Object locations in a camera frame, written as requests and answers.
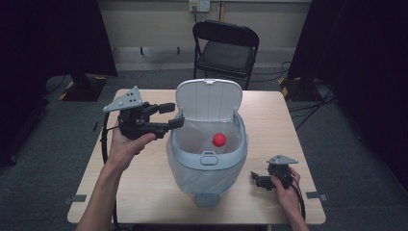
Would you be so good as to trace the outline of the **black folding chair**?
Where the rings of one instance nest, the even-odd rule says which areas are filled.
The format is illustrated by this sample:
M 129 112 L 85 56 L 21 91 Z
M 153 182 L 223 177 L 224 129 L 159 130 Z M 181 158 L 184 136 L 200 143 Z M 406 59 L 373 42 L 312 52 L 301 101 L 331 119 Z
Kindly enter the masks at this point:
M 245 80 L 247 90 L 260 39 L 250 28 L 214 20 L 202 20 L 192 27 L 195 42 L 193 78 L 197 70 Z

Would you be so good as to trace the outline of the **red ball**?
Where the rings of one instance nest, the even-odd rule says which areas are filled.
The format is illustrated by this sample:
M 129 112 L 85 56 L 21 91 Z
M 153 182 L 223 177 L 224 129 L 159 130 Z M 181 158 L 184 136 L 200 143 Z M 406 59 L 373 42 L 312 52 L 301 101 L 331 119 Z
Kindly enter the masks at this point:
M 222 147 L 226 144 L 227 139 L 223 133 L 216 133 L 213 135 L 213 145 L 216 147 Z

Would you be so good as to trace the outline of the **black stand base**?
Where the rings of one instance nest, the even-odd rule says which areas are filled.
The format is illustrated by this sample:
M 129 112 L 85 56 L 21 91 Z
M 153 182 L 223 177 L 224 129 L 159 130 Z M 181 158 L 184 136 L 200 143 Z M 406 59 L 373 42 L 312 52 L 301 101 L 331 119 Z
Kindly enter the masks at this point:
M 312 102 L 322 100 L 322 97 L 313 82 L 306 82 L 301 78 L 295 78 L 279 79 L 278 84 L 287 101 Z
M 59 99 L 61 101 L 96 102 L 107 83 L 105 77 L 75 74 Z

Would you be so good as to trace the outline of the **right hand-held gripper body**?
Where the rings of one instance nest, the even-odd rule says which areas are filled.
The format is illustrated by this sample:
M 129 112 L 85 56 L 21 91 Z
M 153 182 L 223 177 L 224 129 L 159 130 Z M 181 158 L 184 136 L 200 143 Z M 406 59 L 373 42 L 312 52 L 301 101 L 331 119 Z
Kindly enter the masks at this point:
M 281 181 L 282 186 L 287 189 L 293 183 L 293 176 L 289 165 L 297 164 L 298 160 L 278 154 L 268 159 L 267 163 L 268 173 L 275 175 Z

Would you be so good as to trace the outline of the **white lidded trash bin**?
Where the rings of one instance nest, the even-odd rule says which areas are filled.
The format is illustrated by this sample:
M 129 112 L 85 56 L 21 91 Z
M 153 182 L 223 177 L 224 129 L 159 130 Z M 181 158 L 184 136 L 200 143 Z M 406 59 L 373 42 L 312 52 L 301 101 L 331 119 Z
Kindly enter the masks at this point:
M 194 79 L 177 87 L 177 117 L 166 152 L 176 184 L 200 207 L 215 207 L 237 180 L 248 149 L 239 114 L 242 88 L 221 79 Z

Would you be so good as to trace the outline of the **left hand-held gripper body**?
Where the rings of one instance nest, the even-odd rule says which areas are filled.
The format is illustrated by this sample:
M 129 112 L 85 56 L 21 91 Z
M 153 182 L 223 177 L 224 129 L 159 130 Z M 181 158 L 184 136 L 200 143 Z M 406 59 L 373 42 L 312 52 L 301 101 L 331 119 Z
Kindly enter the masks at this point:
M 130 140 L 136 140 L 148 133 L 153 133 L 157 139 L 162 139 L 169 130 L 168 123 L 150 121 L 152 115 L 159 113 L 159 105 L 143 101 L 139 88 L 134 86 L 105 106 L 103 112 L 119 111 L 117 117 L 119 130 Z

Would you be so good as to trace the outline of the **black curtain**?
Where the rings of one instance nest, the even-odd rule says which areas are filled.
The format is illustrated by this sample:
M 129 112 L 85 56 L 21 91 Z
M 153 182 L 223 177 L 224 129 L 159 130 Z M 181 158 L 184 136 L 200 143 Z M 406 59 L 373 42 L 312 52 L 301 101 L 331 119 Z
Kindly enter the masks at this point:
M 0 0 L 0 167 L 39 120 L 55 76 L 116 75 L 98 0 Z
M 288 77 L 330 82 L 408 191 L 408 0 L 311 0 Z

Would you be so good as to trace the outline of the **white wall power outlet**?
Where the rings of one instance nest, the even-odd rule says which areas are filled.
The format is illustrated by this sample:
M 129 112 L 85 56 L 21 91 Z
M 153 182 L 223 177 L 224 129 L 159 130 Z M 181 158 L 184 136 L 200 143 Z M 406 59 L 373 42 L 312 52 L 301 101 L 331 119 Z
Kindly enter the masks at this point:
M 210 0 L 189 0 L 189 11 L 192 13 L 208 13 L 210 10 Z

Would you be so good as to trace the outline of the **person's left hand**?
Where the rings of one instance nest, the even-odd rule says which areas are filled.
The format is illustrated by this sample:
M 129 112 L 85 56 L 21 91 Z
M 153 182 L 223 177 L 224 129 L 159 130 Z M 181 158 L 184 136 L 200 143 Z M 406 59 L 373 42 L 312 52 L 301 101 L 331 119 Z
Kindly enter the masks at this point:
M 118 128 L 115 128 L 105 168 L 112 172 L 123 172 L 131 164 L 133 158 L 155 139 L 156 136 L 153 133 L 148 133 L 136 140 L 129 140 L 121 134 Z

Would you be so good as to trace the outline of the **person's right hand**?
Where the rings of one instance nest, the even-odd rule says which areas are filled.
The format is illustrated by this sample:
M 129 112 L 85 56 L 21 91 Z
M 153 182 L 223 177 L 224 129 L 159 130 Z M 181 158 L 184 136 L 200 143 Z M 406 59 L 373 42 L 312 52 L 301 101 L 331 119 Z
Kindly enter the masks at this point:
M 275 176 L 270 177 L 271 182 L 275 185 L 278 202 L 280 203 L 288 221 L 294 223 L 295 221 L 303 221 L 301 215 L 300 202 L 298 193 L 293 188 L 285 189 L 281 181 Z

